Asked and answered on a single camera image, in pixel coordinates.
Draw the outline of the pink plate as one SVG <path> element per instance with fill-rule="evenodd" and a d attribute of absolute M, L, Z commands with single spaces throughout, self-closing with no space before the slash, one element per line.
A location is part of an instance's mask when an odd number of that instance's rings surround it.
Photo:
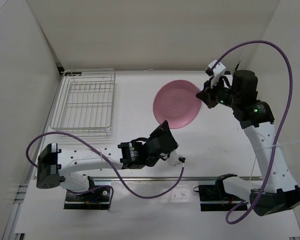
<path fill-rule="evenodd" d="M 152 105 L 154 118 L 162 124 L 167 120 L 171 129 L 189 125 L 199 114 L 202 101 L 196 98 L 197 86 L 187 80 L 173 80 L 155 95 Z"/>

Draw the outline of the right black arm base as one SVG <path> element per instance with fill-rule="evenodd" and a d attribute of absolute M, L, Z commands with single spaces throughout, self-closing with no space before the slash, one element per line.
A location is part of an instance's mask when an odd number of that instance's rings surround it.
<path fill-rule="evenodd" d="M 228 212 L 243 201 L 225 192 L 223 180 L 231 177 L 237 177 L 237 175 L 233 173 L 220 175 L 213 181 L 205 180 L 193 188 L 193 191 L 199 194 L 201 212 Z"/>

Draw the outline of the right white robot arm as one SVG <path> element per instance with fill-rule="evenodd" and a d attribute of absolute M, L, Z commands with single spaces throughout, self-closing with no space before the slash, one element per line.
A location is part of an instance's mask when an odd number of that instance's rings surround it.
<path fill-rule="evenodd" d="M 224 75 L 217 82 L 210 78 L 196 97 L 210 109 L 218 104 L 232 109 L 250 141 L 263 179 L 262 185 L 257 185 L 232 173 L 221 175 L 215 182 L 216 197 L 226 200 L 236 196 L 248 202 L 258 216 L 266 216 L 299 206 L 300 187 L 274 142 L 275 119 L 270 106 L 257 99 L 257 85 L 253 71 L 238 70 L 232 81 Z"/>

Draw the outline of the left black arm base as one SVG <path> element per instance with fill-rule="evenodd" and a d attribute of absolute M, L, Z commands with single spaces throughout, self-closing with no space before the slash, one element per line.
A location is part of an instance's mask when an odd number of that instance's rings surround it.
<path fill-rule="evenodd" d="M 84 194 L 67 192 L 63 208 L 65 210 L 110 210 L 114 189 L 110 185 L 95 185 L 92 177 L 88 177 L 89 189 L 97 188 Z"/>

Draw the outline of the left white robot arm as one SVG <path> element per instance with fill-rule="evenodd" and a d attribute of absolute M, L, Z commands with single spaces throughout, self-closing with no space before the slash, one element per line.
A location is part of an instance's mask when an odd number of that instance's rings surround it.
<path fill-rule="evenodd" d="M 49 143 L 37 158 L 38 189 L 62 187 L 83 200 L 90 200 L 95 194 L 95 188 L 92 180 L 81 175 L 81 171 L 113 169 L 118 173 L 119 170 L 154 167 L 160 160 L 176 167 L 183 160 L 176 152 L 179 145 L 167 121 L 159 125 L 149 137 L 120 143 L 117 146 L 121 154 L 118 162 L 110 159 L 111 152 L 106 149 L 98 150 L 71 133 L 65 132 L 64 136 L 77 140 L 87 149 L 61 149 L 57 143 Z"/>

